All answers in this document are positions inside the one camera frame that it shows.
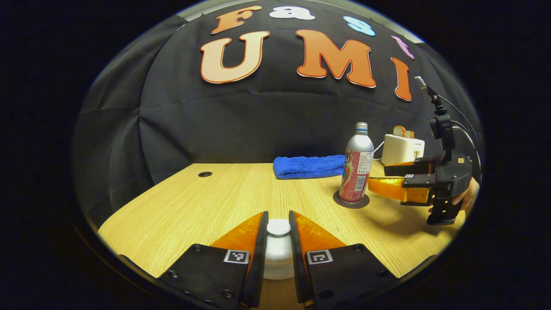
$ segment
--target black backdrop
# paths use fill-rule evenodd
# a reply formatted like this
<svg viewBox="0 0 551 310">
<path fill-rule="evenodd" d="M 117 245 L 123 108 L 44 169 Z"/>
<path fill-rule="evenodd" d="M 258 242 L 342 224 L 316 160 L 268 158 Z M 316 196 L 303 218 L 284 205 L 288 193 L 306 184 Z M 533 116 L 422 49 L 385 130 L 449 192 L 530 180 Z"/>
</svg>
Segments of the black backdrop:
<svg viewBox="0 0 551 310">
<path fill-rule="evenodd" d="M 211 35 L 217 16 L 251 6 L 236 4 L 186 21 L 172 16 L 130 43 L 99 74 L 84 99 L 73 137 L 75 189 L 84 212 L 100 227 L 119 208 L 191 163 L 272 162 L 278 156 L 343 154 L 357 121 L 366 121 L 377 146 L 395 125 L 415 131 L 425 141 L 425 155 L 441 153 L 430 132 L 434 106 L 420 92 L 415 76 L 450 100 L 476 130 L 484 160 L 484 138 L 467 90 L 453 70 L 428 44 L 414 44 L 400 34 L 355 14 L 316 2 L 262 0 L 253 17 L 238 27 Z M 301 6 L 314 20 L 269 16 L 277 6 Z M 347 26 L 343 16 L 366 20 L 375 36 Z M 375 88 L 329 76 L 304 78 L 296 69 L 304 61 L 299 29 L 325 33 L 339 48 L 347 40 L 363 42 L 369 52 Z M 224 66 L 243 59 L 239 36 L 269 31 L 262 62 L 252 75 L 232 83 L 211 84 L 201 78 L 200 47 L 231 38 Z M 411 60 L 391 37 L 407 42 Z M 412 101 L 394 94 L 396 57 L 409 67 Z M 465 119 L 448 103 L 452 119 Z M 474 159 L 468 140 L 457 135 L 457 149 Z M 382 149 L 376 154 L 380 157 Z M 479 167 L 474 175 L 480 182 Z"/>
<path fill-rule="evenodd" d="M 547 28 L 538 14 L 543 8 L 442 1 L 369 5 L 420 34 L 457 69 L 480 110 L 490 159 L 479 209 L 456 240 L 460 250 L 440 272 L 385 308 L 544 308 L 545 200 L 535 204 L 530 198 L 540 190 L 534 173 L 548 172 L 549 159 L 542 151 L 545 139 L 535 144 L 536 152 L 526 138 L 545 132 L 548 124 L 538 95 L 546 88 L 537 83 L 546 81 L 541 77 L 547 58 L 537 40 Z M 2 66 L 9 77 L 3 85 L 9 128 L 4 163 L 12 201 L 6 198 L 2 224 L 13 229 L 4 239 L 1 304 L 164 308 L 107 267 L 75 232 L 67 217 L 78 206 L 69 154 L 81 107 L 76 103 L 92 81 L 128 42 L 181 10 L 182 3 L 2 6 L 8 12 L 2 20 L 7 42 Z"/>
</svg>

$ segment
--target bottle label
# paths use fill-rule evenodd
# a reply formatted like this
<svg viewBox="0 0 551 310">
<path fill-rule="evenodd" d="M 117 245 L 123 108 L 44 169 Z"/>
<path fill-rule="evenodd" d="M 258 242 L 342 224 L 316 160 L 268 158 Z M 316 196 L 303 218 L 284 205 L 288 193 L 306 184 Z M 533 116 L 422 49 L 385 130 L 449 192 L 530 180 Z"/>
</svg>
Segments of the bottle label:
<svg viewBox="0 0 551 310">
<path fill-rule="evenodd" d="M 371 172 L 373 152 L 357 152 L 346 150 L 343 178 L 339 197 L 350 203 L 359 202 L 365 193 L 366 179 Z"/>
</svg>

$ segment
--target wooden table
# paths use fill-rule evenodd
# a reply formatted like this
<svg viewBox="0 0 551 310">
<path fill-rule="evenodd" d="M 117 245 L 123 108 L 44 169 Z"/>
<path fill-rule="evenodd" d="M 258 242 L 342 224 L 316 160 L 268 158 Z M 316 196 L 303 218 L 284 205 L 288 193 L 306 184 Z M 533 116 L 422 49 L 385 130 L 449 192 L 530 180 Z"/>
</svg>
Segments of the wooden table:
<svg viewBox="0 0 551 310">
<path fill-rule="evenodd" d="M 198 174 L 210 171 L 209 177 Z M 374 161 L 372 177 L 383 177 Z M 366 191 L 370 203 L 348 209 L 333 201 L 341 176 L 279 180 L 272 163 L 192 164 L 135 198 L 99 229 L 104 241 L 154 277 L 194 243 L 210 245 L 249 217 L 268 211 L 288 218 L 296 211 L 345 244 L 362 243 L 396 277 L 438 254 L 464 223 L 429 226 L 427 207 L 402 206 Z M 302 309 L 294 280 L 264 280 L 261 309 Z"/>
</svg>

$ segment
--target human hand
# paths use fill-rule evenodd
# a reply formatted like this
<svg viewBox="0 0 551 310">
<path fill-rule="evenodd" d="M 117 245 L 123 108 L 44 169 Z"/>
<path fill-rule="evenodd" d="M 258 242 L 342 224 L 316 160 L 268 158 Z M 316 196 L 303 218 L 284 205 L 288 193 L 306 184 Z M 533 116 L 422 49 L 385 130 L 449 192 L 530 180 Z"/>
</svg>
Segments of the human hand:
<svg viewBox="0 0 551 310">
<path fill-rule="evenodd" d="M 467 216 L 471 211 L 474 201 L 477 198 L 479 189 L 480 185 L 478 184 L 478 182 L 476 182 L 474 178 L 471 177 L 471 182 L 469 183 L 469 187 L 467 188 L 467 190 L 455 196 L 451 203 L 453 205 L 456 205 L 461 201 L 461 199 L 463 199 L 463 203 L 461 203 L 461 208 L 459 210 L 465 210 L 465 216 Z"/>
</svg>

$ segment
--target orange letter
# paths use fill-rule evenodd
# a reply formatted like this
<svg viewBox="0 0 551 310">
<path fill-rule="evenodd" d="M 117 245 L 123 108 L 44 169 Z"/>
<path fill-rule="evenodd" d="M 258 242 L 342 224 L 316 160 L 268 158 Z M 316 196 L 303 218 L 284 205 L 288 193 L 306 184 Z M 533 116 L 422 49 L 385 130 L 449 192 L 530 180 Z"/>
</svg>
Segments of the orange letter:
<svg viewBox="0 0 551 310">
<path fill-rule="evenodd" d="M 321 57 L 323 57 L 335 78 L 340 79 L 348 64 L 352 63 L 352 69 L 347 74 L 348 80 L 353 84 L 375 87 L 369 64 L 371 50 L 369 46 L 355 40 L 348 40 L 339 50 L 327 35 L 319 31 L 297 30 L 296 34 L 304 39 L 304 65 L 296 70 L 299 75 L 325 77 L 327 70 L 321 66 Z"/>
<path fill-rule="evenodd" d="M 230 38 L 223 38 L 201 46 L 203 60 L 201 61 L 201 76 L 207 82 L 214 84 L 238 81 L 251 75 L 262 59 L 262 41 L 269 36 L 267 31 L 246 33 L 239 37 L 245 41 L 245 55 L 238 66 L 226 68 L 222 65 L 224 46 L 231 42 Z"/>
<path fill-rule="evenodd" d="M 238 21 L 238 18 L 247 19 L 252 16 L 252 10 L 260 10 L 261 8 L 262 7 L 260 6 L 253 6 L 239 9 L 216 17 L 216 19 L 219 20 L 218 27 L 216 27 L 216 29 L 214 29 L 211 34 L 221 33 L 224 30 L 243 25 L 245 22 L 243 22 L 242 20 Z"/>
<path fill-rule="evenodd" d="M 398 76 L 398 87 L 394 90 L 396 96 L 406 101 L 411 101 L 412 95 L 409 93 L 408 65 L 403 63 L 398 58 L 390 57 L 390 60 L 392 60 L 396 66 L 396 75 Z"/>
</svg>

